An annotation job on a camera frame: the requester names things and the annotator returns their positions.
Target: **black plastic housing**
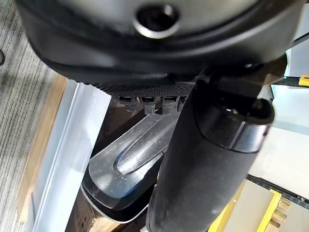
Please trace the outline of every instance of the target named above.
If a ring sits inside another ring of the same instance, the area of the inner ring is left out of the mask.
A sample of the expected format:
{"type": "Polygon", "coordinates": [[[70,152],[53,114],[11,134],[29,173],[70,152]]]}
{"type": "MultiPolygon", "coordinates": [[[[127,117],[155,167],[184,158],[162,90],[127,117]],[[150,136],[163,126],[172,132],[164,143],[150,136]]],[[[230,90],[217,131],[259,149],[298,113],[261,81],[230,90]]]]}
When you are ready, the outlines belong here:
{"type": "Polygon", "coordinates": [[[213,91],[199,81],[162,161],[148,231],[206,231],[246,177],[273,119],[268,101],[213,91]]]}
{"type": "Polygon", "coordinates": [[[260,0],[219,27],[151,40],[99,28],[55,0],[15,1],[28,39],[47,65],[116,96],[187,96],[188,82],[208,65],[274,60],[289,47],[304,4],[260,0]]]}

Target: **textured black surface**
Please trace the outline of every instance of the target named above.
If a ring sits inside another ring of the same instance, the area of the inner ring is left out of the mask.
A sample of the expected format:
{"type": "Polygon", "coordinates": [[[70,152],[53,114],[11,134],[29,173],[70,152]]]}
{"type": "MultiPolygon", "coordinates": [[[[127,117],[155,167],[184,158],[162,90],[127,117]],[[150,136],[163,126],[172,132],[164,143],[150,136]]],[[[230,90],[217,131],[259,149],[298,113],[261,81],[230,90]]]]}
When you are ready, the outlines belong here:
{"type": "Polygon", "coordinates": [[[188,96],[193,85],[174,85],[174,86],[138,86],[138,85],[98,85],[93,86],[103,90],[112,96],[131,96],[131,97],[170,97],[188,96]]]}

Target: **screw hole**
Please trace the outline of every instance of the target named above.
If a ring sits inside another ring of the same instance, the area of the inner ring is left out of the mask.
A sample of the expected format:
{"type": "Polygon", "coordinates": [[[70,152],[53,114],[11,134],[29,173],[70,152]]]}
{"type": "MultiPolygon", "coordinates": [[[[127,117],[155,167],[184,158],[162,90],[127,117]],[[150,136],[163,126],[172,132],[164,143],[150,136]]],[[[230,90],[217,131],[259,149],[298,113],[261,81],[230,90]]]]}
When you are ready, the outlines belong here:
{"type": "Polygon", "coordinates": [[[178,12],[170,5],[152,5],[138,10],[134,26],[148,38],[162,39],[177,31],[178,19],[178,12]]]}

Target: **black handle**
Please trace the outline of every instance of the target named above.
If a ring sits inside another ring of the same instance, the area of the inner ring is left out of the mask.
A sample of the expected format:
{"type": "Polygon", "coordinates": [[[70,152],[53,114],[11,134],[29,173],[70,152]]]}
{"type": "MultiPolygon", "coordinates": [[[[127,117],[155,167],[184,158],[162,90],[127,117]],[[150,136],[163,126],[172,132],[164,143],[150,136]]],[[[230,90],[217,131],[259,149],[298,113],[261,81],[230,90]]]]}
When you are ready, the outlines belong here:
{"type": "Polygon", "coordinates": [[[266,100],[198,82],[162,162],[149,203],[150,232],[205,232],[247,174],[274,119],[266,100]]]}

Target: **transparent plastic piece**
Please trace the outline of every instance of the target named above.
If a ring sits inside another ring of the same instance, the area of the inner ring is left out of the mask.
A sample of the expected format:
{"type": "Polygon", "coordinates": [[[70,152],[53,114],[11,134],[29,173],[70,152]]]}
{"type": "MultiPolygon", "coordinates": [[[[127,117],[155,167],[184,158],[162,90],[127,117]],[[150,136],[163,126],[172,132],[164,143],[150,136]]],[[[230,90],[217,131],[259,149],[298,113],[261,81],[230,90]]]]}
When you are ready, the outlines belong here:
{"type": "Polygon", "coordinates": [[[64,126],[56,129],[62,130],[62,134],[40,194],[33,232],[65,231],[111,100],[95,87],[70,82],[66,91],[72,86],[75,90],[68,113],[64,114],[67,116],[64,126]]]}

